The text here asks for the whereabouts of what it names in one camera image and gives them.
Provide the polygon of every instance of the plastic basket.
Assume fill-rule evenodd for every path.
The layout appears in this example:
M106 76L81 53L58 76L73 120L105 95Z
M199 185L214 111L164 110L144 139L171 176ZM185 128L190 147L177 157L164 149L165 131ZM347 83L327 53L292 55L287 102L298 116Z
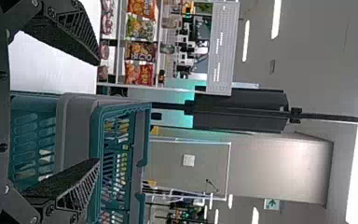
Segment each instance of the plastic basket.
M91 157L101 158L102 174L89 208L91 222L143 223L142 170L147 165L151 104L103 105L90 128Z
M102 209L100 223L102 224L125 224L130 222L130 214L123 210Z
M54 173L58 96L11 94L8 178L24 190Z

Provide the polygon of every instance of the bolt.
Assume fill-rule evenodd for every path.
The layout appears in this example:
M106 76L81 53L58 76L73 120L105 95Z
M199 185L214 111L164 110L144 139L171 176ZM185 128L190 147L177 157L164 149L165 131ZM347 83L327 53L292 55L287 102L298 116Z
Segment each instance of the bolt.
M5 153L8 149L8 146L6 143L0 144L0 153Z
M69 220L70 224L75 224L76 222L76 215L71 216L71 219Z
M30 224L36 224L37 223L37 217L31 218Z
M48 8L48 15L51 17L51 18L55 18L56 14L55 14L55 10L53 7L49 7Z
M2 81L6 81L8 79L8 74L7 72L4 72L4 71L0 71L0 79Z
M77 0L72 0L72 6L73 6L73 7L78 7Z
M32 5L34 5L34 7L39 6L39 2L37 0L31 0Z
M51 214L53 214L54 212L54 205L51 205L48 207L48 209L46 209L46 216L49 217L51 216Z
M8 192L10 191L10 187L8 185L5 186L5 194L8 194Z

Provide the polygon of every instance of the snack bag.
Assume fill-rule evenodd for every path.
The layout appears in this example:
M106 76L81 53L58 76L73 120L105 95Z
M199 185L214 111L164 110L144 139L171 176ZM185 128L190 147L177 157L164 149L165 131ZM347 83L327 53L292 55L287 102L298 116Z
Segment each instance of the snack bag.
M143 42L131 42L126 46L126 60L147 61L156 60L156 45Z
M129 15L127 20L126 37L153 41L154 23L152 21L142 21L136 17Z
M153 86L153 64L135 64L125 62L125 84Z
M155 21L155 7L154 0L129 0L127 11L148 18L151 21Z
M141 65L138 82L139 85L153 86L153 64Z

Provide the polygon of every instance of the exit sign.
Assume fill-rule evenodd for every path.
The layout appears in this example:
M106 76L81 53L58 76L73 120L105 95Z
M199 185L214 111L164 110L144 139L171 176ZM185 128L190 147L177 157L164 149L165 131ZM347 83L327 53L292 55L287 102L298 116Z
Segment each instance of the exit sign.
M275 199L265 199L264 200L264 209L270 211L280 211L281 201Z

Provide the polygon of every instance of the store shelf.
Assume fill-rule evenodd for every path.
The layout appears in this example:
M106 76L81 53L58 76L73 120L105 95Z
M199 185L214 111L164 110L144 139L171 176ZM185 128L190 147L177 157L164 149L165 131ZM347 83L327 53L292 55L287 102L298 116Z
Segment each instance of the store shelf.
M180 92L194 92L194 93L206 94L205 91L193 91L193 90L186 90L186 89L179 89L179 88L169 88L169 87L115 84L115 83L107 83L107 82L98 82L97 85L98 86L105 86L105 87L134 88L134 89L161 90L161 91L180 91Z
M158 1L158 12L156 13L156 29L153 43L157 45L158 52L156 61L153 63L154 83L152 86L125 84L125 46L127 41L134 40L126 37L127 19L130 15L130 13L127 12L127 4L127 0L118 1L118 11L116 16L118 25L117 40L110 41L110 43L116 45L116 50L114 50L115 65L114 68L111 69L113 70L113 74L110 74L111 78L108 78L106 82L98 82L97 85L102 87L196 92L194 90L167 88L164 87L164 85L158 84L158 73L161 69L165 70L165 77L174 79L173 77L177 77L176 66L179 64L179 55L174 56L173 54L159 53L162 43L174 45L176 50L179 48L177 43L177 30L161 28L162 19L169 18L172 15L171 6L164 5L163 0ZM235 61L234 49L236 48L237 36L237 29L231 28L233 26L232 24L238 23L239 9L240 3L238 2L213 1L212 30L210 30L211 34L210 39L208 40L208 68L205 70L205 73L207 73L207 80L205 80L207 88L206 92L200 93L216 95L231 94ZM193 23L190 21L188 24L193 24L192 26L195 27L196 20L194 20Z

